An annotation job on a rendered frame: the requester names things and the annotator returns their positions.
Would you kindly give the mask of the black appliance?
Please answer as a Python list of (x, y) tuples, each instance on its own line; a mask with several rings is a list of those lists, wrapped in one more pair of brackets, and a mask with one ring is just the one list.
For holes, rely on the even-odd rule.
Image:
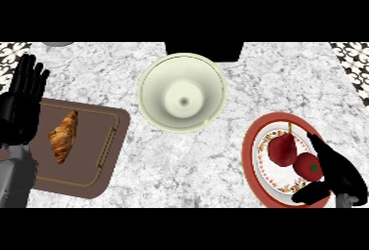
[(193, 53), (215, 63), (234, 63), (239, 60), (243, 43), (234, 42), (165, 42), (167, 54)]

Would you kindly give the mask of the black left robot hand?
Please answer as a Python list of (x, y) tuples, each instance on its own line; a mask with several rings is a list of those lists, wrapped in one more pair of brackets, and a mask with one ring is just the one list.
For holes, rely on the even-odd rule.
[(23, 54), (9, 91), (0, 95), (0, 147), (26, 145), (35, 136), (48, 73), (35, 56)]

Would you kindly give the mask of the red tomato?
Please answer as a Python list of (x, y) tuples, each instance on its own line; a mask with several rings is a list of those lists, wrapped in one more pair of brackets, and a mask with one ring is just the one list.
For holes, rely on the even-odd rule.
[(319, 158), (308, 152), (298, 154), (292, 169), (296, 175), (308, 182), (317, 182), (323, 177)]

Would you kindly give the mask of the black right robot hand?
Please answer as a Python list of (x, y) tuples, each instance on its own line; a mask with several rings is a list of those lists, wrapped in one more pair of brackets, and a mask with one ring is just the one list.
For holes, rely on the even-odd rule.
[(322, 141), (317, 135), (307, 134), (307, 137), (317, 152), (324, 180), (322, 182), (311, 182), (292, 194), (291, 200), (295, 203), (302, 202), (311, 205), (326, 198), (330, 193), (333, 193), (335, 196), (341, 193), (347, 193), (350, 196), (358, 198), (353, 206), (364, 205), (369, 197), (367, 186), (354, 165)]

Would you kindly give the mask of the golden croissant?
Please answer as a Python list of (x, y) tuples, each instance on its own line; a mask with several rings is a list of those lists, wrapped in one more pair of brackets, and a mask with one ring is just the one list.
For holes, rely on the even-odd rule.
[(72, 110), (62, 119), (60, 125), (47, 133), (56, 162), (62, 164), (69, 155), (78, 127), (78, 112)]

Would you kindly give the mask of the pale green bowl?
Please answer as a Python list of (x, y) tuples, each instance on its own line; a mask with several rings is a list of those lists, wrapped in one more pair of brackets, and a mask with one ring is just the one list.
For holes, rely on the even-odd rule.
[(161, 58), (137, 87), (138, 109), (155, 127), (171, 133), (205, 128), (224, 107), (227, 83), (215, 63), (192, 53)]

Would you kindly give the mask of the brown cutting board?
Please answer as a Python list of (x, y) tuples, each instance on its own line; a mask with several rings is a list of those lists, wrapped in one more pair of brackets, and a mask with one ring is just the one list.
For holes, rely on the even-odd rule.
[[(65, 162), (56, 162), (47, 133), (78, 112), (76, 140)], [(121, 108), (51, 99), (40, 103), (37, 134), (29, 143), (37, 160), (34, 189), (96, 198), (106, 190), (130, 125)]]

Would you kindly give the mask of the red rimmed floral plate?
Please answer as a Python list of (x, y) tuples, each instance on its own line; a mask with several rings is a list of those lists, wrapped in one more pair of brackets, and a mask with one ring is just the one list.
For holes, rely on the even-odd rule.
[(323, 207), (329, 197), (311, 205), (292, 201), (292, 195), (324, 180), (307, 134), (313, 126), (295, 115), (273, 112), (252, 123), (242, 144), (242, 167), (249, 188), (267, 207)]

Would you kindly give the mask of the dark red pear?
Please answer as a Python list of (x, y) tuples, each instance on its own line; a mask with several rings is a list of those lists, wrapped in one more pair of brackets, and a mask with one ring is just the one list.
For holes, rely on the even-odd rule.
[(291, 132), (270, 140), (268, 158), (279, 167), (286, 167), (295, 162), (296, 146)]

